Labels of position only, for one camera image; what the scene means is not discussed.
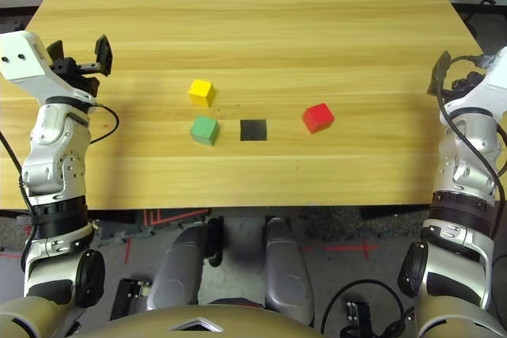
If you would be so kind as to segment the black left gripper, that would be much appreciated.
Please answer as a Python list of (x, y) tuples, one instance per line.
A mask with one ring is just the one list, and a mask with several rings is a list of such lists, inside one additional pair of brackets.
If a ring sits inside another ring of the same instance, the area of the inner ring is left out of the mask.
[(95, 63), (77, 64), (71, 57), (64, 58), (61, 40), (49, 44), (46, 51), (53, 63), (52, 71), (71, 87), (80, 89), (92, 97), (97, 96), (100, 82), (95, 77), (86, 77), (86, 74), (101, 73), (109, 76), (112, 71), (112, 48), (106, 35), (100, 36), (96, 41)]

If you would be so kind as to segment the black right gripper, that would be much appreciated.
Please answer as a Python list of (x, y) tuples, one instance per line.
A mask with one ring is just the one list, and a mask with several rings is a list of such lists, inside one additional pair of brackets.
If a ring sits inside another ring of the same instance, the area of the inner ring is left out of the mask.
[[(444, 84), (444, 80), (447, 76), (447, 72), (452, 64), (452, 57), (448, 51), (444, 51), (438, 60), (435, 62), (429, 87), (426, 93), (431, 96), (437, 95), (437, 90)], [(476, 71), (471, 71), (465, 78), (456, 79), (452, 82), (452, 94), (453, 95), (466, 95), (474, 87), (481, 82), (481, 74)]]

